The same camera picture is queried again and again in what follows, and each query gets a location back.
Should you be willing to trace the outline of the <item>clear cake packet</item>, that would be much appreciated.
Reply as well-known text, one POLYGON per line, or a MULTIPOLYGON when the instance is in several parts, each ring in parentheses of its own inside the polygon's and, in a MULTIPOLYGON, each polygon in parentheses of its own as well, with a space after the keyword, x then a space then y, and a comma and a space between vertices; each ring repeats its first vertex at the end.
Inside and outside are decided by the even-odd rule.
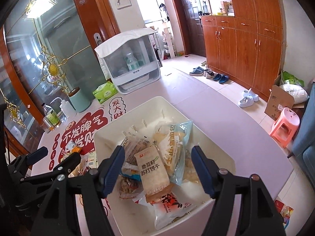
POLYGON ((121 143, 125 150, 125 162, 129 165, 136 165, 134 155, 149 147, 150 143, 150 140, 146 137, 126 136, 121 143))

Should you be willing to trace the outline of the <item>red jujube snack packet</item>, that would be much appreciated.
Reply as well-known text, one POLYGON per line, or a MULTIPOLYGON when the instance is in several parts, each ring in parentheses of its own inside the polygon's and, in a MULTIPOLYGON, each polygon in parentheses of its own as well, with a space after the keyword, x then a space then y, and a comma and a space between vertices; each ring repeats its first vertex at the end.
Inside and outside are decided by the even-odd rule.
POLYGON ((190 202, 180 202, 172 192, 162 196, 159 202, 152 203, 147 202, 144 192, 141 192, 137 197, 133 198, 133 202, 154 208, 154 227, 156 230, 164 228, 175 219, 183 217, 196 207, 195 204, 190 202))

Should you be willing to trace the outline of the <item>yellow pastry snack packet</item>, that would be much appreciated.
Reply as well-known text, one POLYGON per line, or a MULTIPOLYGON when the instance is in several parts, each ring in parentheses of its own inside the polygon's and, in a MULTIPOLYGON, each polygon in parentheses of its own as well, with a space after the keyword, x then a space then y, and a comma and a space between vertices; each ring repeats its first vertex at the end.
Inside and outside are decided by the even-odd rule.
POLYGON ((170 182, 181 185, 184 177, 186 147, 190 140, 193 122, 158 122, 153 140, 163 161, 170 182))

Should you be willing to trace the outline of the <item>clear snack bag pile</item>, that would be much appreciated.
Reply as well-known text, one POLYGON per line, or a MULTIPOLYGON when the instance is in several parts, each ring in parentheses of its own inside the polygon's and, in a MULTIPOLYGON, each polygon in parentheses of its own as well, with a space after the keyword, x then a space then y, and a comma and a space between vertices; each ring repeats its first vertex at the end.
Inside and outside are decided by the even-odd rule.
POLYGON ((95 151, 83 154, 83 148, 79 147, 73 140, 70 140, 67 144, 65 149, 62 149, 60 161, 64 161, 68 158, 72 153, 79 153, 80 154, 80 163, 73 169, 68 177, 77 177, 84 175, 90 169, 98 167, 98 160, 95 151))

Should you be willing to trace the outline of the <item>small glass jar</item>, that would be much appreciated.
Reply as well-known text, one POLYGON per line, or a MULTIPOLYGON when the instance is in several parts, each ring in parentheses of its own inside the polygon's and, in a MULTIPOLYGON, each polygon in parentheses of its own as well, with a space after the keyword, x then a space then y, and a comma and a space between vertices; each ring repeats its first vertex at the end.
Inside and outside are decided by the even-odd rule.
POLYGON ((47 134, 50 133, 51 131, 55 130, 54 125, 48 120, 48 118, 46 116, 43 117, 42 122, 43 123, 42 123, 41 127, 44 129, 44 131, 47 134))

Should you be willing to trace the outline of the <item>green label glass bottle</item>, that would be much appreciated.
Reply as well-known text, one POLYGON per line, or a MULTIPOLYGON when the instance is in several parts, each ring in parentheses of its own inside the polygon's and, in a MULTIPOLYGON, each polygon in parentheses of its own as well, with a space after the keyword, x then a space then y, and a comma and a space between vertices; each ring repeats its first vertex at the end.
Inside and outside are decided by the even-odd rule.
POLYGON ((45 114, 46 118, 49 120, 49 122, 55 127, 59 126, 60 120, 59 120, 55 110, 51 106, 49 106, 45 103, 42 103, 42 107, 44 110, 44 114, 45 114))

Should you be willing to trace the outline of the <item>brown nut snack packet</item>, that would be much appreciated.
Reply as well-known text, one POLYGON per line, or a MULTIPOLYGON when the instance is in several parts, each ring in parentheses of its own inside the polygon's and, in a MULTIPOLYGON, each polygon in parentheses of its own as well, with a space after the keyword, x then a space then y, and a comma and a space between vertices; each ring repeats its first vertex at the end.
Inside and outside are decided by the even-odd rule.
POLYGON ((138 180, 122 176, 119 183, 119 197, 132 199, 143 191, 142 183, 138 180))

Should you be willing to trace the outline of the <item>mint green canister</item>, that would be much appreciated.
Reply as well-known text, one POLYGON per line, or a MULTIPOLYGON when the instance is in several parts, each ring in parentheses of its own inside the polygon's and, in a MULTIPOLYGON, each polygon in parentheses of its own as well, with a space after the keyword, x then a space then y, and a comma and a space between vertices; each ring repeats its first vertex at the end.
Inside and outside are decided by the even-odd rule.
POLYGON ((76 112, 83 112, 91 105, 91 101, 84 95, 79 87, 75 87, 68 93, 70 102, 76 112))

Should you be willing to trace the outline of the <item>green tissue pack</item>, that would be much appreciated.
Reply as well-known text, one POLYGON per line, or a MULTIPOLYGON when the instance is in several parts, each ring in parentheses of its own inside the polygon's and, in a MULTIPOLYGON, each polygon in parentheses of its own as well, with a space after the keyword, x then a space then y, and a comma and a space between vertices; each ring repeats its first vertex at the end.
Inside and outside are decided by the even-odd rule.
POLYGON ((107 101, 116 93, 118 93, 118 91, 115 88, 114 84, 110 81, 98 86, 97 89, 92 92, 92 94, 98 100, 100 104, 107 101))

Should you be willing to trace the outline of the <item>chia soda cracker packet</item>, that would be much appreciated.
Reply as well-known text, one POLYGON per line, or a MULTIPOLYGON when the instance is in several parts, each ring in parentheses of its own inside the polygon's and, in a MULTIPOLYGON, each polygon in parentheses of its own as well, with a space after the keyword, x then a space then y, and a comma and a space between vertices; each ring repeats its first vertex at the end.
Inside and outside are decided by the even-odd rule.
POLYGON ((152 145, 134 155, 145 192, 146 201, 159 202, 171 193, 173 184, 156 146, 152 145))

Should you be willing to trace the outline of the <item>pink plastic stool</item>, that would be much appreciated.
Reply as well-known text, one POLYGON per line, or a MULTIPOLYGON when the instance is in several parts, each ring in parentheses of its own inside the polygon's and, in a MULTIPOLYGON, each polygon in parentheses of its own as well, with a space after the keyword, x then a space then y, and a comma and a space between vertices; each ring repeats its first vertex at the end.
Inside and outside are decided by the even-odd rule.
POLYGON ((277 140, 283 148, 286 148, 297 132, 299 125, 299 116, 292 109, 285 107, 272 125, 269 135, 277 140))

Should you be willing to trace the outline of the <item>brown cardboard box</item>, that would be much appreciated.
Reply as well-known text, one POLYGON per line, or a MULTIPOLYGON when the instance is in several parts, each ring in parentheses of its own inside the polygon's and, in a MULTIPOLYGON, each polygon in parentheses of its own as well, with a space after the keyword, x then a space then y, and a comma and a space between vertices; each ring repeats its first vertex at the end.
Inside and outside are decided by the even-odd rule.
POLYGON ((276 121, 281 111, 288 107, 292 109, 301 119, 309 95, 307 91, 298 83, 290 83, 290 80, 283 80, 283 71, 274 81, 270 89, 270 96, 265 108, 265 114, 276 121))

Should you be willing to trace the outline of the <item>white tabletop sterilizer cabinet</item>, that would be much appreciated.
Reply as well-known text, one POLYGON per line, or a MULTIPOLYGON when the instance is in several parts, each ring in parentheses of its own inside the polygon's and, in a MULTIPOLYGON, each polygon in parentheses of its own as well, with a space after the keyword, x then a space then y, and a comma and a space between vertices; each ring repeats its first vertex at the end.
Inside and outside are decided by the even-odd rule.
POLYGON ((103 74, 121 94, 159 80, 160 64, 151 42, 153 35, 151 28, 125 31, 94 49, 103 74))

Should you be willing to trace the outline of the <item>blue slippers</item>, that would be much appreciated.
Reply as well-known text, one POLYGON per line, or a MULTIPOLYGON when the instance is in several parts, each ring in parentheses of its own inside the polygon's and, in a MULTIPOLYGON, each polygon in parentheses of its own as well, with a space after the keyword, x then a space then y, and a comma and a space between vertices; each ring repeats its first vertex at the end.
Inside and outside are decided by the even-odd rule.
POLYGON ((223 74, 218 74, 213 72, 209 68, 193 68, 193 70, 189 73, 191 76, 205 76, 207 79, 212 79, 215 82, 218 82, 219 84, 225 84, 226 82, 229 81, 229 76, 223 75, 223 74))

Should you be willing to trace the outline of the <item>wooden wall cabinet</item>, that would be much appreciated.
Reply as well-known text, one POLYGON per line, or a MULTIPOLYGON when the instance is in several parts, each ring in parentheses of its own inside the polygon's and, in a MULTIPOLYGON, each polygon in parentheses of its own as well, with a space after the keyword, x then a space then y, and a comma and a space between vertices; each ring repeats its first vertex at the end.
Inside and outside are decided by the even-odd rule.
POLYGON ((233 16, 203 16, 207 65, 268 100, 282 68, 279 0, 230 0, 233 16))

